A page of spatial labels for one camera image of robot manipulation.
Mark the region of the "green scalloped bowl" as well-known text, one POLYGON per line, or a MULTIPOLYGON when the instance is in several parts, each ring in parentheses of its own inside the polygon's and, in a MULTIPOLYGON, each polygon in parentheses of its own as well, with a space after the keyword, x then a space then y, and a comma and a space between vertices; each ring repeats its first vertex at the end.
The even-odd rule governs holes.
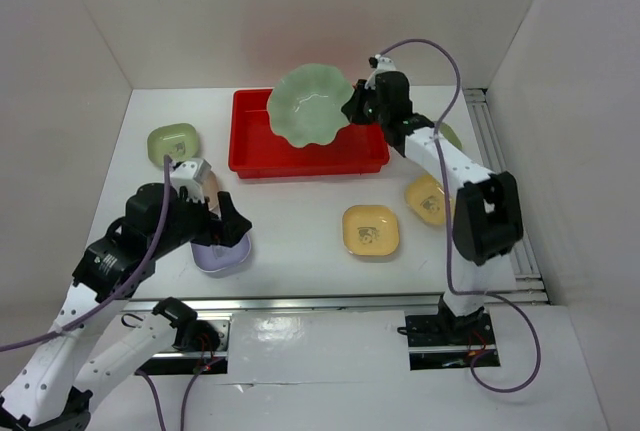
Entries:
POLYGON ((295 148, 328 145, 349 125, 342 112, 353 85, 335 66, 304 64, 273 88, 267 100, 272 133, 295 148))

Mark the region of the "yellow square plate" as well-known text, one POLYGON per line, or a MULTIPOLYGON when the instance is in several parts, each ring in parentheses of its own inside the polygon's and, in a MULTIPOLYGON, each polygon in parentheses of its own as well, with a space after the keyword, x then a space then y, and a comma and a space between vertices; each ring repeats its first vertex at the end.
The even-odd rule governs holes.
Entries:
POLYGON ((430 174, 411 182, 405 189, 408 207, 427 225, 445 224, 445 199, 441 184, 430 174))
POLYGON ((383 205, 352 206, 342 216, 342 240, 353 256, 391 257, 400 244, 396 214, 383 205))

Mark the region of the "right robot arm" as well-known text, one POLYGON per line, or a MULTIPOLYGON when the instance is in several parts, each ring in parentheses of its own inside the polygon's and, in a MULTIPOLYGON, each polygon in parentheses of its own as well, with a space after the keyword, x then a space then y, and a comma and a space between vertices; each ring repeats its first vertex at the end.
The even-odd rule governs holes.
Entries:
POLYGON ((353 124, 379 125, 392 148, 441 182, 447 289, 425 330, 460 342, 482 319, 492 271, 523 237, 514 176, 476 163, 444 137, 440 121, 416 113, 400 71, 359 80, 342 112, 353 124))

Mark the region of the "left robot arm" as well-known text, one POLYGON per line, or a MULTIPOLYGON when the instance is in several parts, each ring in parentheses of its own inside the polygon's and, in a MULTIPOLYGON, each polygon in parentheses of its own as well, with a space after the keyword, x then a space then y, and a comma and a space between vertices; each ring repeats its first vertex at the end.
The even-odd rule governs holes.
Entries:
POLYGON ((84 430, 99 403, 156 353, 213 355, 218 331, 173 297, 160 300, 121 341, 92 352, 159 259, 187 243, 232 247, 251 229, 229 193, 217 198, 212 212, 185 189, 150 183, 127 200, 124 216, 86 248, 46 341, 2 390, 2 429, 84 430))

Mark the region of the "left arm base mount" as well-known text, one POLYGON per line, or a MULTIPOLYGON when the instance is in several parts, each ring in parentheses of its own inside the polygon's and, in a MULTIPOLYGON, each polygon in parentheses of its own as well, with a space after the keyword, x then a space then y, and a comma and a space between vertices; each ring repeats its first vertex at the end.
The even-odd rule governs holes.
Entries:
POLYGON ((186 349, 170 346, 156 353, 141 366, 149 376, 223 375, 228 372, 228 347, 231 321, 214 317, 208 326, 200 326, 186 349))

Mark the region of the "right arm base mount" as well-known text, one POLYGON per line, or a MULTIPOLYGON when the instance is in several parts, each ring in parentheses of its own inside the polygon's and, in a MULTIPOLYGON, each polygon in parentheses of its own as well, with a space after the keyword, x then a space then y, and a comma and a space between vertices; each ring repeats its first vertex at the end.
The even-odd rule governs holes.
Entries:
POLYGON ((501 365, 488 313, 475 324, 451 332, 436 323, 435 315, 407 315, 397 333, 406 338, 411 371, 468 368, 475 358, 476 367, 501 365))

